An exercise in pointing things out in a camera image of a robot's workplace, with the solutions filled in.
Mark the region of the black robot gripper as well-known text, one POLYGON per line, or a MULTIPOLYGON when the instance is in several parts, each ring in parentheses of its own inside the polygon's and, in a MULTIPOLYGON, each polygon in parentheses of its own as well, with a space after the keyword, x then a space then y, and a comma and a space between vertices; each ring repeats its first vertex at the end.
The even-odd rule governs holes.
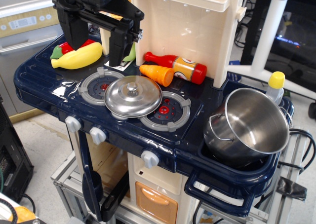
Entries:
POLYGON ((140 22, 144 19, 144 13, 129 0, 53 0, 53 3, 67 43, 74 50, 88 40, 87 22, 107 30, 115 27, 110 36, 110 67, 119 66, 123 58, 130 54, 133 40, 142 38, 140 22), (101 12, 129 20, 130 27, 116 23, 101 12))

